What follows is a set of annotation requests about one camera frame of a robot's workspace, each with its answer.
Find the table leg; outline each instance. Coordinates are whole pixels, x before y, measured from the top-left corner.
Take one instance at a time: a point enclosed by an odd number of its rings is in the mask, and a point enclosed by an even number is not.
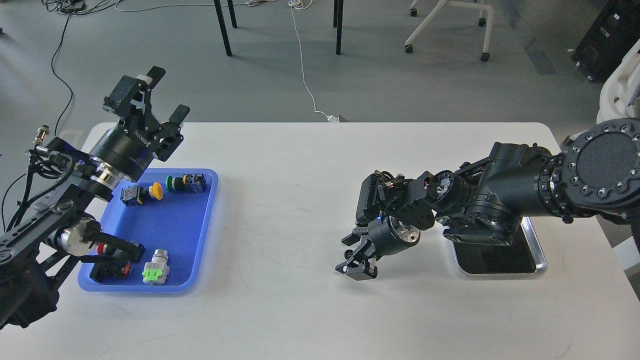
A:
[[[234,29],[237,29],[238,24],[236,23],[236,10],[234,9],[234,0],[227,0],[227,4],[229,5],[229,15],[231,15],[231,26]]]
[[[335,41],[335,54],[340,54],[340,49],[342,47],[342,9],[344,6],[344,0],[338,1],[338,12],[337,12],[337,27],[338,27],[338,35]]]
[[[222,5],[220,5],[220,0],[213,0],[213,5],[216,7],[216,15],[218,16],[218,24],[220,24],[222,41],[225,43],[225,51],[227,52],[227,56],[231,56],[231,45],[229,45],[229,36],[227,35],[225,18],[222,16]]]
[[[333,0],[333,27],[338,27],[338,0]]]

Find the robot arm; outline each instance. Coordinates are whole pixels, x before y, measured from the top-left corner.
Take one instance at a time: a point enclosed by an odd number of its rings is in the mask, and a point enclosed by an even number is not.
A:
[[[373,279],[376,260],[416,245],[435,221],[451,241],[509,246],[522,217],[570,223],[599,214],[631,224],[640,249],[639,209],[640,119],[610,120],[555,156],[536,144],[495,143],[487,158],[455,172],[406,179],[376,171],[362,183],[356,227],[342,239],[360,244],[335,269]]]
[[[0,237],[0,329],[8,323],[27,327],[55,311],[58,289],[79,261],[138,262],[142,257],[142,244],[103,233],[100,223],[84,211],[96,197],[110,201],[120,180],[137,181],[154,158],[167,160],[182,142],[180,124],[189,113],[187,106],[179,105],[162,124],[151,113],[151,89],[164,73],[153,67],[146,76],[122,77],[104,99],[104,109],[119,115],[120,121],[88,154],[60,138],[42,146],[48,128],[40,128],[29,152],[28,188],[34,173],[60,178],[31,199],[27,193]],[[32,205],[35,215],[22,221]],[[40,243],[56,252],[38,263]],[[87,255],[99,243],[108,250]],[[46,274],[65,258],[57,273]]]

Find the floor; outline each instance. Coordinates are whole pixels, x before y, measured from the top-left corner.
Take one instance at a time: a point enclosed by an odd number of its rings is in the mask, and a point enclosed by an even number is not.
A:
[[[175,3],[126,0],[118,7]],[[294,18],[308,89],[327,115],[350,122],[542,122],[559,142],[595,124],[602,84],[589,82],[570,55],[605,0],[490,1],[495,24],[486,63],[479,60],[484,28],[475,10],[462,8],[445,8],[406,54],[404,41],[436,1],[419,3],[417,17],[409,16],[410,3],[346,0],[340,56],[332,0],[315,0],[294,14],[286,0],[240,4],[237,29],[223,9],[233,57],[225,55],[210,6],[112,7],[72,17],[54,62],[74,91],[58,135],[81,145],[94,125],[115,121],[102,110],[103,97],[122,75],[145,74],[153,65],[167,71],[153,96],[159,120],[186,104],[188,122],[324,122],[303,84]],[[66,20],[39,1],[0,0],[2,191],[24,173],[24,150],[37,128],[53,128],[68,101],[69,91],[51,72]],[[224,134],[211,134],[211,141],[217,136]],[[390,139],[419,141],[410,134]],[[6,197],[8,213],[21,186]],[[605,231],[612,243],[628,236],[624,227]]]

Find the white chair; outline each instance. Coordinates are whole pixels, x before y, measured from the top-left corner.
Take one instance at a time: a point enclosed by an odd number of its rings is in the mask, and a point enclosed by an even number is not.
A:
[[[410,7],[411,16],[416,16],[418,14],[418,10],[416,9],[416,4],[420,0],[414,0]],[[484,33],[484,45],[482,48],[482,55],[480,56],[480,60],[487,61],[489,60],[489,41],[491,40],[491,31],[493,29],[493,9],[491,6],[485,4],[486,0],[474,0],[473,3],[468,3],[465,1],[452,1],[452,0],[438,0],[438,4],[436,7],[427,15],[427,17],[422,21],[420,26],[411,34],[411,36],[406,39],[404,42],[404,51],[407,54],[413,52],[413,46],[411,43],[415,40],[418,35],[422,32],[425,26],[431,22],[433,17],[442,10],[445,6],[453,6],[457,8],[468,8],[468,9],[478,9],[480,10],[480,19],[478,20],[479,26],[486,26],[486,31]]]
[[[640,40],[622,58],[600,92],[596,123],[623,117],[640,117]]]

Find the chair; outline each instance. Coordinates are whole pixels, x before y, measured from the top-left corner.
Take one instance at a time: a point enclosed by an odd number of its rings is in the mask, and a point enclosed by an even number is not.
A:
[[[410,6],[410,15],[417,16],[418,10],[415,8],[415,5],[420,0],[414,0],[414,2]],[[404,51],[407,54],[413,52],[413,45],[411,42],[415,40],[415,38],[420,35],[422,30],[427,24],[433,19],[433,17],[442,10],[445,6],[454,6],[458,8],[470,8],[470,9],[480,9],[480,19],[478,20],[479,26],[486,26],[486,31],[484,34],[484,46],[482,50],[482,55],[480,56],[480,60],[487,61],[491,56],[489,54],[489,41],[491,40],[491,31],[493,29],[493,9],[491,6],[485,4],[486,0],[474,0],[473,3],[467,3],[464,1],[451,1],[451,0],[438,0],[438,4],[431,11],[431,13],[422,21],[420,26],[411,34],[411,36],[404,43]],[[333,0],[333,27],[338,29],[337,37],[335,41],[335,54],[340,54],[340,49],[342,45],[342,10],[344,7],[344,0]]]
[[[640,40],[622,59],[600,92],[596,122],[640,117]]]
[[[418,15],[418,10],[415,8],[415,6],[419,1],[420,0],[414,0],[414,2],[411,4],[409,9],[411,16]],[[436,7],[433,8],[429,15],[427,15],[427,17],[422,21],[420,26],[418,26],[413,34],[411,34],[411,36],[406,39],[406,41],[404,42],[404,51],[407,54],[412,53],[413,46],[411,43],[415,40],[415,38],[418,37],[418,35],[420,35],[420,33],[422,33],[424,27],[427,26],[429,22],[431,22],[433,17],[435,17],[435,15],[437,15],[440,10],[442,10],[442,8],[444,8],[445,6],[453,6],[456,8],[480,10],[480,19],[478,20],[478,26],[486,26],[486,31],[484,33],[484,45],[482,48],[482,55],[480,56],[480,60],[489,60],[489,57],[491,56],[489,54],[489,41],[491,40],[491,32],[493,29],[493,9],[491,8],[491,6],[485,4],[485,2],[486,0],[474,0],[473,3],[468,3],[465,1],[438,0],[438,4],[436,5]]]

